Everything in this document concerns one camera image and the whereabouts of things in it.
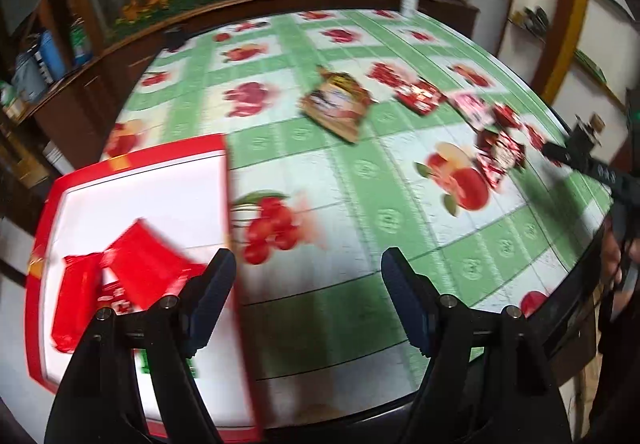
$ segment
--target bolt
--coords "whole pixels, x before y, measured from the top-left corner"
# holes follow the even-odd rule
[[[451,294],[443,294],[440,296],[440,304],[443,307],[450,309],[451,307],[455,307],[458,304],[458,298],[452,296]]]
[[[95,313],[95,317],[97,317],[100,321],[104,321],[105,319],[109,319],[111,317],[111,312],[113,312],[109,307],[102,307],[98,312]]]
[[[507,306],[506,313],[507,315],[511,316],[513,319],[518,319],[520,316],[522,316],[522,310],[520,310],[515,305]]]
[[[160,306],[163,309],[171,309],[172,307],[175,307],[177,303],[178,303],[178,297],[172,296],[172,295],[164,296],[160,300]]]

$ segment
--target person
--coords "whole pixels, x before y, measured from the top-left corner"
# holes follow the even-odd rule
[[[620,283],[622,255],[609,219],[605,220],[600,257],[603,285]],[[632,242],[629,257],[640,264],[640,238]],[[612,311],[619,312],[613,320]],[[590,431],[580,442],[631,442],[638,431],[640,406],[640,294],[607,294],[600,306],[598,328],[602,367],[589,416]]]

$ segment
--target human hand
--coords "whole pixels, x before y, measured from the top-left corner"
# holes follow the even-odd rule
[[[611,229],[611,220],[606,218],[604,224],[604,235],[600,248],[600,280],[605,287],[613,288],[615,284],[622,281],[622,271],[619,268],[622,253]],[[636,238],[629,248],[629,257],[633,262],[640,262],[640,239]],[[614,312],[620,312],[631,300],[631,291],[617,291],[613,297]]]

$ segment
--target metal screw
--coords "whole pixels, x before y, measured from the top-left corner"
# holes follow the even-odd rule
[[[518,319],[522,316],[522,310],[520,310],[515,305],[509,305],[506,309],[507,315],[511,316],[513,319]]]
[[[113,312],[109,307],[102,307],[98,312],[95,313],[95,317],[97,317],[100,321],[104,321],[105,319],[109,319],[111,317],[111,312]]]
[[[443,294],[440,296],[440,304],[443,307],[450,309],[451,307],[455,307],[458,304],[458,298],[452,296],[451,294]]]
[[[164,296],[160,300],[160,306],[163,309],[171,309],[172,307],[175,307],[177,303],[178,303],[178,297],[172,296],[172,295]]]

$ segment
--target green and white tablecloth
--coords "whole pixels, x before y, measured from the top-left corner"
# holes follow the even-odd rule
[[[243,331],[266,426],[336,418],[417,389],[427,361],[408,344],[384,287],[387,247],[400,247],[441,293],[492,311],[532,290],[550,294],[571,270],[609,207],[602,186],[529,149],[526,169],[511,171],[484,207],[453,216],[446,192],[415,162],[426,164],[441,142],[475,150],[474,132],[448,104],[412,114],[368,75],[384,63],[442,91],[472,88],[561,142],[544,103],[498,60],[421,14],[340,10],[250,23],[161,52],[120,114],[111,154],[223,132],[231,199],[275,191],[304,225],[305,243],[272,250],[261,265],[239,258]],[[319,82],[319,64],[350,73],[378,101],[355,145],[297,108]],[[118,145],[122,134],[129,141]],[[255,214],[250,205],[232,212],[240,257]]]

